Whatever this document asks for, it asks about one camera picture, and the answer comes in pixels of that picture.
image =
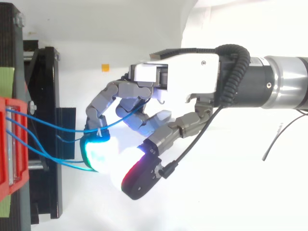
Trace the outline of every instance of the silver metal cylinder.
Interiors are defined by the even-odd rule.
[[[262,108],[297,108],[305,99],[308,87],[308,72],[303,61],[278,56],[266,56],[265,59],[274,72],[275,83]]]
[[[43,169],[43,164],[40,160],[29,160],[28,169],[29,170],[39,170]]]

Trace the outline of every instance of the red plastic crate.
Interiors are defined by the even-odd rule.
[[[9,169],[6,139],[6,112],[7,106],[14,107],[14,110],[27,113],[27,104],[21,100],[7,99],[0,97],[0,201],[7,195],[20,189],[29,180],[28,171],[28,149],[20,142],[15,142],[16,158],[16,179],[9,185]],[[12,114],[12,118],[23,126],[27,127],[27,118],[22,115]],[[14,126],[14,133],[25,143],[28,143],[27,132],[19,126]]]

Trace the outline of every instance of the small screw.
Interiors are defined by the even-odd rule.
[[[59,53],[59,52],[56,52],[56,53],[54,54],[54,59],[55,59],[57,62],[61,60],[61,57],[60,57],[60,53]]]
[[[35,113],[35,111],[37,110],[37,106],[34,104],[33,101],[29,102],[29,112],[31,115],[33,115]]]

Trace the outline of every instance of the green panel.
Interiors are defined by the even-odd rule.
[[[0,67],[0,97],[12,97],[13,79],[13,67]]]
[[[10,216],[11,195],[6,196],[0,201],[0,218],[8,218]]]
[[[13,92],[14,68],[0,67],[0,97],[11,98]],[[0,218],[10,216],[11,196],[0,201]]]

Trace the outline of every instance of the white background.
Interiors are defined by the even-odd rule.
[[[60,105],[77,108],[83,129],[85,108],[105,85],[128,66],[165,48],[213,48],[240,44],[252,56],[308,56],[305,1],[237,1],[195,8],[191,0],[14,0],[27,19],[24,39],[54,46],[59,63]],[[206,5],[204,0],[198,3]],[[101,64],[111,66],[102,73]],[[193,109],[160,106],[179,116]],[[107,111],[109,123],[118,120]],[[58,220],[40,216],[34,231],[281,231],[308,230],[308,156],[306,118],[297,121],[267,150],[292,110],[222,111],[176,171],[142,199],[130,200],[108,176],[63,167],[64,213]],[[111,129],[119,149],[137,146],[143,137],[124,124]],[[163,155],[168,163],[192,138],[176,141]],[[76,144],[76,159],[80,159]]]

